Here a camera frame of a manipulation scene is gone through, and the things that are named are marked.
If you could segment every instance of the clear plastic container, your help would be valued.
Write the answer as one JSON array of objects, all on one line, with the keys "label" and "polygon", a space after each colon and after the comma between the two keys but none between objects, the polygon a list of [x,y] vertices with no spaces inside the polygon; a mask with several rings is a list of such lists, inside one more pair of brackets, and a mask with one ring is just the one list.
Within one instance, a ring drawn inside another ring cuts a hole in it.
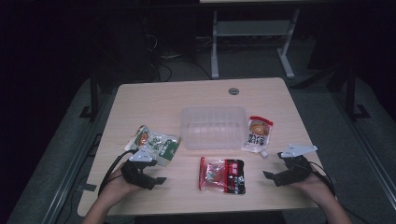
[{"label": "clear plastic container", "polygon": [[240,149],[248,139],[248,118],[240,105],[187,106],[180,131],[187,149]]}]

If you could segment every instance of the desk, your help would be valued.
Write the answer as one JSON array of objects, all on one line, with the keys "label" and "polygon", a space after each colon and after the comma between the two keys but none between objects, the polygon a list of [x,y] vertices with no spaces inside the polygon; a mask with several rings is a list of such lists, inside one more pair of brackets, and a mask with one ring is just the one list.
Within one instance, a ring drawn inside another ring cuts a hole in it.
[{"label": "desk", "polygon": [[[230,88],[239,94],[231,95]],[[181,141],[175,157],[166,166],[148,167],[145,174],[164,176],[166,181],[153,190],[142,189],[114,206],[110,215],[193,214],[232,211],[262,211],[315,207],[296,189],[276,187],[262,171],[286,170],[276,153],[289,143],[312,145],[304,124],[281,78],[229,79],[172,83],[122,85],[111,109],[92,165],[88,184],[99,186],[108,167],[124,151],[140,125],[154,132],[180,135],[182,108],[186,105],[242,105],[248,116],[274,122],[269,156],[240,149],[188,150]],[[247,192],[231,195],[198,190],[200,158],[239,159],[245,162]],[[305,154],[320,164],[316,152]],[[85,216],[97,198],[84,190],[78,213]]]}]

